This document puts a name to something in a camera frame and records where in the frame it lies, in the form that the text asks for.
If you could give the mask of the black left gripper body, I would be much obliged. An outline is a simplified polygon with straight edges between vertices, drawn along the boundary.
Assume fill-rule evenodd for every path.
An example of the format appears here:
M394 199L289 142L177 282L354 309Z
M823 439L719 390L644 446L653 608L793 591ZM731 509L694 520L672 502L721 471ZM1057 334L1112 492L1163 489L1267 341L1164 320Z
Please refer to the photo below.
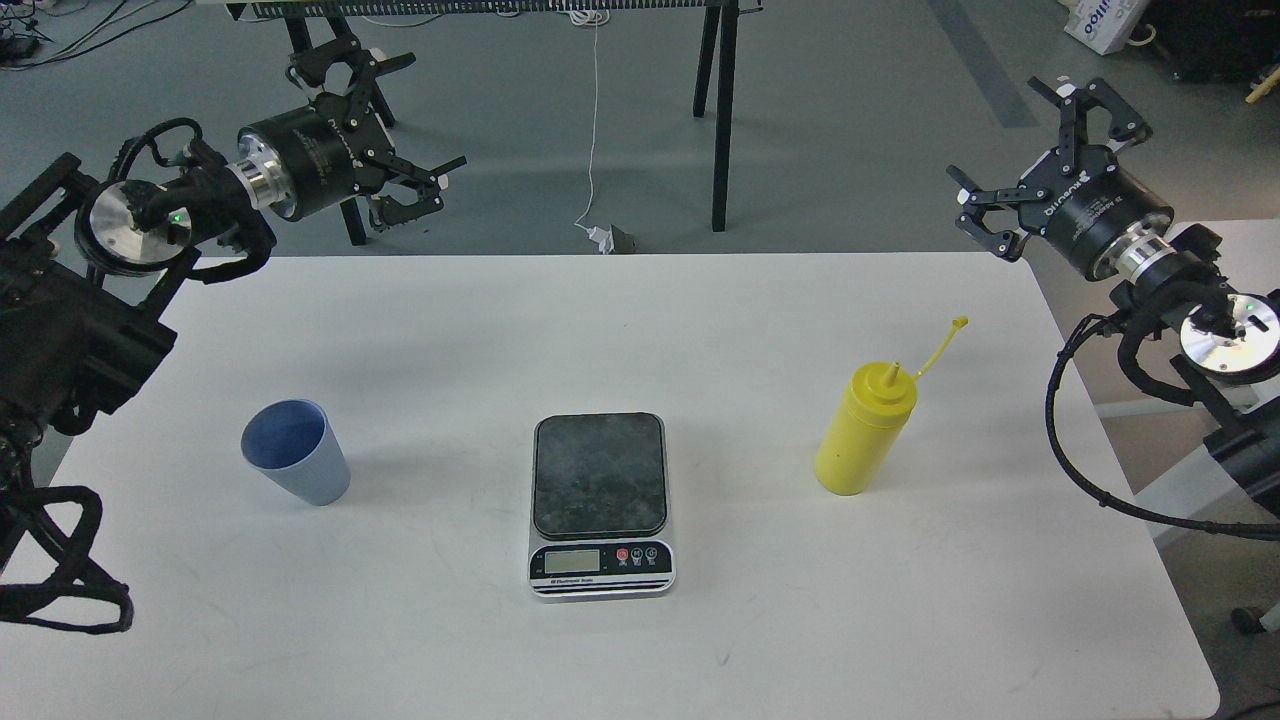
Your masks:
M243 159L265 160L283 181L270 208L298 222L348 199L378 192L387 174L371 151L387 149L387 126L374 110L352 126L346 96L316 96L310 104L239 129Z

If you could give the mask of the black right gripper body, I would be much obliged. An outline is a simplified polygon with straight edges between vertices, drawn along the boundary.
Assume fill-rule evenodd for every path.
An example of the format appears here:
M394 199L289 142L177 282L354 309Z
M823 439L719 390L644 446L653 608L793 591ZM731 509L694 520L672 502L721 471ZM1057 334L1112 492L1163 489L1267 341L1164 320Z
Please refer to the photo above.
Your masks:
M1082 167L1065 176L1065 161L1044 152L1019 178L1032 199L1018 209L1019 224L1046 238L1088 281L1116 274L1111 246L1133 225L1166 231L1172 206L1124 170L1112 149L1084 149Z

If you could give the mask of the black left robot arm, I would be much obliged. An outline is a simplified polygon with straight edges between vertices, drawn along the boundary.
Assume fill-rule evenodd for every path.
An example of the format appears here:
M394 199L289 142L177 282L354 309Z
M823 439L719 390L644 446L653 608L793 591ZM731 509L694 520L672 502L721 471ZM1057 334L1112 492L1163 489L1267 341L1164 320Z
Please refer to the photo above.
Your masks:
M3 209L3 536L28 536L52 560L41 582L3 587L5 623L131 629L128 585L90 555L99 495L36 486L32 456L47 430L83 434L140 392L175 346L161 315L184 282L262 269L276 245L265 211L298 222L361 197L383 231L442 209L465 158L408 161L375 102L379 79L415 60L339 35L291 55L291 81L312 97L243 127L236 158L177 117L128 138L106 178L67 152Z

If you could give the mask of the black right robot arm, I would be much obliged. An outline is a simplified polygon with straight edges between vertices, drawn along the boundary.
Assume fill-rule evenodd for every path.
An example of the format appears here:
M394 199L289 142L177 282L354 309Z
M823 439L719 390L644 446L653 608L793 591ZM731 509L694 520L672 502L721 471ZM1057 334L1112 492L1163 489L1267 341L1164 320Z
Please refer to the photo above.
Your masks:
M1238 410L1226 389L1277 378L1277 293L1235 290L1219 266L1221 237L1202 224L1171 234L1174 210L1117 159L1153 131L1103 78L1029 87L1059 115L1055 143L1011 187L984 190L957 167L956 227L991 255L1015 263L1033 238L1048 243L1088 282L1116 278L1115 311L1079 320L1057 352L1044 396L1044 429L1066 477L1103 509L1212 536L1275 542L1276 524L1169 516L1100 488L1068 457L1056 396L1068 364L1100 334L1116 336L1116 364L1143 395L1206 409L1217 428L1210 460L1261 505L1277 502L1277 400Z

